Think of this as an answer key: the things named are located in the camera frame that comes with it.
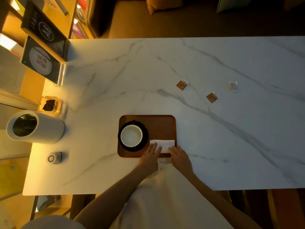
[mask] brown tray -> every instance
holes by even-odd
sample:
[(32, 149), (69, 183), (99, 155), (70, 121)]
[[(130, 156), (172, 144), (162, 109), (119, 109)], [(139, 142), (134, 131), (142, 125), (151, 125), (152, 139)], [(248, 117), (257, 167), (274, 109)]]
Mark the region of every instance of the brown tray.
[[(137, 152), (129, 152), (117, 143), (117, 153), (123, 158), (139, 158), (149, 146), (150, 140), (175, 140), (177, 145), (176, 119), (172, 115), (123, 115), (119, 120), (119, 130), (124, 123), (139, 121), (145, 125), (148, 131), (148, 141), (143, 149)], [(160, 158), (169, 158), (169, 153), (160, 154)]]

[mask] person's right arm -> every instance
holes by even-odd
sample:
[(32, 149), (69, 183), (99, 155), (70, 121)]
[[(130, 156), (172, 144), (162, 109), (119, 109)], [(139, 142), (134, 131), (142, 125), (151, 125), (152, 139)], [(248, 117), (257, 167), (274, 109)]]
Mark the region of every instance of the person's right arm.
[(173, 166), (226, 218), (234, 229), (261, 229), (248, 215), (235, 208), (199, 180), (193, 172), (189, 156), (179, 145), (177, 145), (177, 148), (168, 148), (168, 151), (172, 155), (171, 162)]

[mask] person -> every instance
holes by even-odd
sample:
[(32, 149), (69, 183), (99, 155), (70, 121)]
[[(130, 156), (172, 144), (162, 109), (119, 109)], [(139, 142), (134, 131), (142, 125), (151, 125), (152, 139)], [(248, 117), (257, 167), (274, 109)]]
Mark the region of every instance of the person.
[[(162, 147), (150, 144), (138, 165), (90, 202), (74, 219), (59, 216), (44, 228), (234, 228), (261, 229), (249, 216), (210, 189), (194, 174), (187, 153), (168, 148), (171, 164), (158, 170)], [(31, 227), (39, 228), (32, 222)]]

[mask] black saucer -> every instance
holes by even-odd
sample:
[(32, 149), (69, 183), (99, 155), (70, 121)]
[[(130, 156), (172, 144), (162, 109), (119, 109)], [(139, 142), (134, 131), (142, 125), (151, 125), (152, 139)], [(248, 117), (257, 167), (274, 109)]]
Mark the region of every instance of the black saucer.
[[(138, 126), (142, 130), (142, 133), (143, 133), (143, 137), (142, 137), (141, 142), (137, 146), (135, 146), (135, 147), (128, 147), (128, 146), (124, 145), (122, 140), (121, 140), (121, 132), (128, 125), (136, 125), (136, 126)], [(139, 121), (132, 120), (132, 121), (129, 121), (129, 122), (124, 123), (122, 125), (122, 127), (120, 128), (119, 133), (117, 135), (117, 138), (119, 140), (120, 146), (124, 150), (127, 150), (129, 152), (136, 152), (136, 151), (139, 151), (139, 150), (143, 149), (144, 146), (146, 145), (146, 143), (148, 141), (148, 131), (147, 131), (147, 128), (144, 126), (144, 124), (142, 124)]]

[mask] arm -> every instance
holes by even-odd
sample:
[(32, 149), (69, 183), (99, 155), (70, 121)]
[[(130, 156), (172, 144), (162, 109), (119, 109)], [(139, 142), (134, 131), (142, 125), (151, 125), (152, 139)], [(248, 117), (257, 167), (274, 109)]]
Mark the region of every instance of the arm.
[(136, 168), (90, 202), (74, 220), (86, 229), (109, 228), (140, 182), (158, 170), (157, 159), (162, 147), (155, 153), (156, 147), (157, 143), (150, 144)]
[(222, 196), (218, 195), (205, 185), (193, 173), (192, 163), (189, 156), (179, 145), (168, 148), (171, 153), (171, 162), (189, 182), (204, 196), (231, 224), (234, 229), (261, 229), (249, 216), (232, 206)]

